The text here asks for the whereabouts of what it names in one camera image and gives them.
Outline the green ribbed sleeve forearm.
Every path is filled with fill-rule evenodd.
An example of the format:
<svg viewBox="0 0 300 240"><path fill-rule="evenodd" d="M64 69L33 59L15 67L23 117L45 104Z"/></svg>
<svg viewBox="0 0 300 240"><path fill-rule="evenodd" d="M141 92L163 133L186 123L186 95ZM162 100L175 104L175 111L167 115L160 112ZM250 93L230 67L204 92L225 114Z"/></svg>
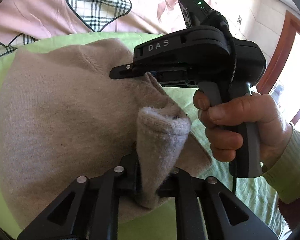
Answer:
<svg viewBox="0 0 300 240"><path fill-rule="evenodd" d="M294 230L300 223L300 132L298 130L292 130L292 136L283 155L263 176L279 195L279 211L290 230Z"/></svg>

